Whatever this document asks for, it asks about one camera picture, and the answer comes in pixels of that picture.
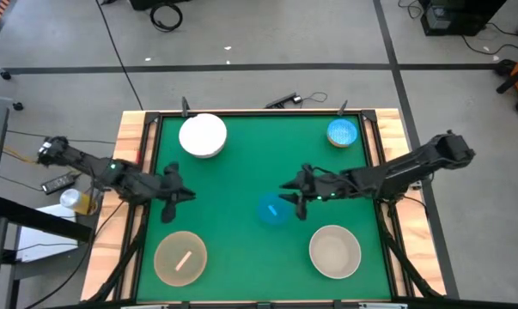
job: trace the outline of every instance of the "green table surface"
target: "green table surface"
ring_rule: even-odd
[[[357,125],[358,119],[347,117]],[[359,137],[348,148],[333,147],[326,138],[331,116],[222,117],[228,140],[220,154],[198,159],[179,143],[183,118],[162,124],[156,173],[172,161],[180,164],[185,186],[197,199],[177,206],[173,222],[161,223],[163,203],[151,204],[138,301],[233,300],[366,300],[389,299],[387,272],[373,204],[365,198],[308,205],[308,219],[273,227],[259,219],[257,205],[269,192],[296,176],[303,163],[332,171],[364,167]],[[308,244],[325,225],[350,230],[362,249],[352,276],[334,280],[312,264]],[[169,234],[190,231],[207,246],[204,273],[192,284],[175,288],[154,270],[154,254]]]

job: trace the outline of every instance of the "wire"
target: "wire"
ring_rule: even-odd
[[[101,11],[102,20],[104,21],[104,25],[106,26],[107,35],[110,37],[110,41],[112,41],[113,50],[115,51],[115,55],[118,57],[119,64],[121,65],[121,69],[123,69],[123,73],[125,73],[125,77],[127,78],[127,81],[129,82],[129,85],[131,85],[132,92],[135,94],[135,98],[137,98],[138,106],[140,107],[140,110],[143,111],[142,102],[140,101],[140,98],[138,97],[137,90],[132,85],[131,78],[129,77],[129,74],[127,73],[127,69],[123,65],[123,61],[121,60],[121,56],[119,55],[119,51],[117,46],[115,45],[115,42],[113,42],[113,36],[112,32],[110,31],[110,26],[107,24],[106,16],[104,15],[104,11],[102,10],[101,4],[98,3],[98,0],[94,0],[96,2],[96,5],[98,6],[98,9]]]
[[[15,158],[15,159],[17,159],[17,160],[20,160],[20,161],[22,161],[22,162],[24,162],[24,163],[37,164],[36,162],[33,162],[33,161],[26,161],[26,160],[24,160],[24,159],[22,159],[22,158],[20,158],[20,157],[18,157],[18,156],[16,156],[16,155],[13,155],[13,154],[11,154],[11,153],[9,153],[9,152],[7,152],[7,151],[3,151],[3,153],[4,153],[4,154],[6,154],[6,155],[8,155],[8,156],[11,156],[11,157],[13,157],[13,158]]]
[[[8,178],[6,178],[6,177],[4,177],[4,176],[1,176],[1,175],[0,175],[0,179],[7,180],[7,181],[9,181],[9,182],[11,182],[11,183],[13,183],[13,184],[23,185],[23,186],[25,186],[26,188],[31,189],[31,190],[33,190],[33,191],[37,191],[37,192],[42,192],[42,191],[43,191],[43,189],[33,188],[31,185],[26,185],[26,184],[23,184],[23,183],[21,183],[21,182],[19,182],[19,181],[16,181],[16,180],[13,180],[13,179],[8,179]]]
[[[411,1],[409,4],[402,4],[402,0],[398,0],[398,6],[401,7],[401,8],[405,8],[407,9],[407,14],[412,18],[412,19],[416,19],[418,18],[419,16],[421,16],[423,14],[423,9],[421,9],[420,6],[417,6],[417,5],[413,5],[414,3],[416,3],[418,0],[415,0],[415,1]],[[412,13],[412,10],[411,9],[415,9],[416,13],[415,15]]]
[[[19,251],[24,251],[26,249],[34,248],[34,247],[39,246],[39,245],[42,245],[42,246],[53,246],[53,245],[76,245],[76,244],[37,244],[37,245],[31,245],[31,246],[27,246],[27,247],[21,248],[21,249],[16,249],[16,250],[13,250],[13,251],[6,251],[6,252],[4,252],[1,255],[0,259],[6,258],[6,256],[8,256],[9,254],[14,254],[14,253],[17,253]]]
[[[314,96],[315,96],[316,94],[322,94],[322,95],[324,95],[324,99],[323,99],[323,100],[322,100],[322,99],[319,99],[319,100],[315,99],[315,98],[314,98]],[[329,97],[329,95],[327,95],[325,92],[316,91],[315,93],[312,93],[312,94],[310,94],[308,97],[306,97],[306,98],[302,99],[301,107],[300,107],[300,108],[302,108],[302,106],[304,105],[304,101],[306,101],[306,100],[312,100],[312,101],[314,101],[314,102],[323,103],[323,102],[325,102],[325,101],[327,100],[327,98],[328,98],[328,97]]]
[[[425,203],[423,203],[422,201],[420,201],[420,200],[416,199],[416,198],[413,198],[413,197],[407,197],[407,196],[404,196],[404,198],[407,198],[408,200],[412,200],[412,201],[414,201],[414,202],[420,203],[421,205],[423,205],[423,207],[424,207],[425,209],[427,209],[427,205],[426,205]]]
[[[166,26],[161,21],[155,20],[155,12],[162,7],[171,8],[176,13],[176,15],[179,17],[179,20],[174,25]],[[164,32],[164,33],[170,33],[173,30],[175,30],[176,28],[180,27],[180,25],[182,24],[182,19],[183,19],[182,11],[180,11],[179,7],[176,6],[174,3],[168,3],[168,2],[159,2],[157,5],[152,7],[152,10],[149,12],[149,18],[152,21],[152,25],[154,25],[155,29],[157,29],[161,32]]]
[[[94,170],[93,168],[89,165],[88,166],[88,169],[91,173],[91,187],[92,187],[92,192],[91,192],[91,195],[90,195],[90,199],[88,200],[88,206],[91,207],[92,205],[92,200],[93,200],[93,195],[94,195]],[[104,168],[104,170],[102,171],[101,175],[107,170],[107,167]],[[96,233],[91,236],[91,239],[89,240],[88,242],[88,247],[87,247],[87,251],[85,252],[85,254],[82,256],[81,258],[81,261],[79,262],[79,264],[76,266],[76,268],[73,270],[73,272],[68,276],[68,278],[66,278],[66,280],[64,282],[62,282],[62,284],[60,284],[57,288],[55,288],[54,290],[52,290],[52,292],[50,292],[49,294],[45,295],[44,297],[42,297],[40,300],[37,300],[36,302],[34,302],[32,305],[26,307],[26,309],[31,309],[31,308],[34,308],[35,306],[37,306],[38,304],[42,303],[43,301],[49,299],[51,296],[53,296],[56,292],[58,292],[61,288],[63,288],[70,280],[71,278],[76,274],[76,272],[79,270],[79,268],[81,268],[81,265],[83,264],[83,262],[85,261],[85,258],[87,257],[87,255],[90,253],[91,251],[91,248],[93,247],[93,244],[94,244],[94,241],[96,240],[96,238],[98,237],[98,235],[100,234],[102,228],[110,221],[110,219],[112,219],[113,215],[115,215],[115,213],[118,212],[119,208],[121,208],[121,205],[123,205],[125,201],[121,201],[121,203],[119,203],[118,207],[104,220],[104,222],[102,222],[101,226],[97,229]]]
[[[50,137],[46,135],[41,134],[35,134],[35,133],[26,133],[26,132],[20,132],[15,130],[7,130],[8,133],[14,133],[14,134],[20,134],[25,136],[36,136],[36,137]],[[105,143],[105,144],[112,144],[114,145],[115,142],[107,142],[107,141],[96,141],[96,140],[82,140],[82,139],[69,139],[70,142],[96,142],[96,143]]]
[[[497,29],[500,33],[503,33],[503,34],[507,34],[507,35],[513,35],[515,37],[518,37],[518,33],[510,33],[510,32],[506,32],[506,31],[503,31],[501,30],[500,27],[498,27],[496,24],[494,24],[493,22],[486,22],[486,25],[492,25],[495,29]],[[505,47],[513,47],[515,49],[518,50],[518,46],[517,45],[514,45],[514,44],[503,44],[501,45],[496,51],[494,52],[490,52],[490,51],[480,51],[480,50],[477,50],[475,48],[473,48],[469,43],[468,41],[466,40],[465,36],[464,35],[461,35],[461,38],[463,38],[463,40],[465,41],[465,44],[466,44],[466,47],[468,47],[471,51],[473,52],[477,52],[477,53],[481,53],[483,55],[488,55],[488,56],[492,56],[492,55],[496,55],[498,54],[503,48]]]

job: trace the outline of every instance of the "tan bowl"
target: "tan bowl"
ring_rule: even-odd
[[[173,287],[184,287],[194,282],[204,272],[206,264],[207,248],[195,233],[172,233],[155,250],[155,273]]]
[[[324,276],[344,279],[358,269],[362,251],[356,237],[344,227],[320,228],[308,248],[314,267]]]

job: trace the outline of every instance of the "concrete floor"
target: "concrete floor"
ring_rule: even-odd
[[[401,108],[394,66],[383,44],[375,12],[381,4],[400,64],[492,64],[492,56],[466,49],[460,37],[425,37],[396,0],[194,0],[182,3],[185,20],[175,33],[160,33],[126,1],[104,6],[119,54],[127,66],[203,64],[346,63],[386,64],[384,70],[261,70],[130,73],[145,109],[174,109],[185,95],[192,108],[260,108],[296,91],[329,94],[306,107]],[[17,0],[0,32],[0,66],[14,68],[117,67],[94,0]],[[518,0],[508,0],[493,21],[507,31],[518,25]],[[515,43],[512,36],[485,30],[469,39],[478,49]],[[225,46],[232,46],[226,51]],[[518,59],[505,49],[498,56]],[[11,130],[78,139],[114,141],[121,112],[138,105],[121,73],[22,74],[0,79],[0,95],[22,101]],[[434,182],[454,276],[462,299],[518,302],[518,114],[512,90],[489,70],[401,72],[421,142],[453,129],[477,152],[466,169],[439,172]],[[6,145],[34,155],[41,138],[8,134]],[[95,155],[113,145],[78,143]],[[29,185],[65,169],[29,166],[4,156],[0,174]],[[86,189],[88,180],[78,187]],[[0,179],[0,196],[39,207],[55,203]],[[75,265],[22,281],[18,307],[52,291]],[[43,307],[79,300],[85,269]]]

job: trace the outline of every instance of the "translucent blue bowl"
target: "translucent blue bowl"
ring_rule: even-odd
[[[281,199],[276,193],[264,195],[259,202],[257,212],[261,221],[270,225],[284,224],[291,216],[291,203]]]
[[[327,139],[337,147],[349,147],[358,138],[358,129],[348,119],[333,120],[327,127]]]

